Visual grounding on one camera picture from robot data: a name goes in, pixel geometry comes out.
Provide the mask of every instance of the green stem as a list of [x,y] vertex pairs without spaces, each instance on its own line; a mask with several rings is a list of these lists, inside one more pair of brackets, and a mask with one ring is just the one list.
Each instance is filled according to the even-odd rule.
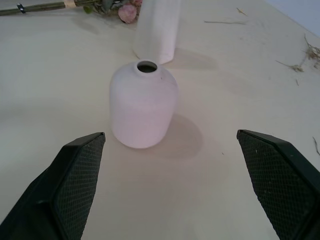
[[[82,6],[93,6],[94,3],[101,3],[101,1],[102,0],[74,0],[74,3],[77,7],[82,7]],[[53,3],[26,6],[24,7],[24,11],[26,13],[30,13],[30,12],[51,11],[51,10],[64,9],[64,8],[66,8],[64,2],[53,2]],[[19,13],[21,13],[21,11],[18,8],[0,10],[0,16],[14,15]]]

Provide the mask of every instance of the white wall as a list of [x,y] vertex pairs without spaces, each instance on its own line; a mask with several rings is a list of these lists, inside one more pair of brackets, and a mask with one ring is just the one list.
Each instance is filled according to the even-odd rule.
[[320,0],[265,0],[320,37]]

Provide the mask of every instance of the pink flower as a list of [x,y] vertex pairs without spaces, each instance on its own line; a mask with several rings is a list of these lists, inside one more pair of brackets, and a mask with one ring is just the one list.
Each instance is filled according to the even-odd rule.
[[131,3],[137,7],[140,7],[142,5],[143,0],[131,0]]
[[137,9],[132,4],[125,4],[118,10],[118,15],[126,24],[131,24],[137,16]]

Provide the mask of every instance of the white ceramic vase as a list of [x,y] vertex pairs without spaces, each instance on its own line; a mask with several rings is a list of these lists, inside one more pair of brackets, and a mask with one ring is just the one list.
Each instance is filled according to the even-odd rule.
[[141,6],[133,51],[140,59],[159,64],[174,58],[181,0],[144,0]]
[[156,145],[166,135],[177,101],[177,82],[161,65],[140,60],[121,67],[109,88],[114,136],[132,148]]

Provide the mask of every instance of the table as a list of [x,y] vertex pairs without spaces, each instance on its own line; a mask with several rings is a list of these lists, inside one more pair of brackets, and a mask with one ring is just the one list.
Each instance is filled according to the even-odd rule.
[[135,29],[81,9],[0,17],[0,221],[64,144],[105,132],[83,240],[278,239],[236,134],[287,140],[320,170],[320,72],[276,62],[301,61],[304,33],[320,39],[263,0],[185,0],[165,64],[180,87],[176,114],[159,145],[134,150],[111,133],[108,90],[137,60]]

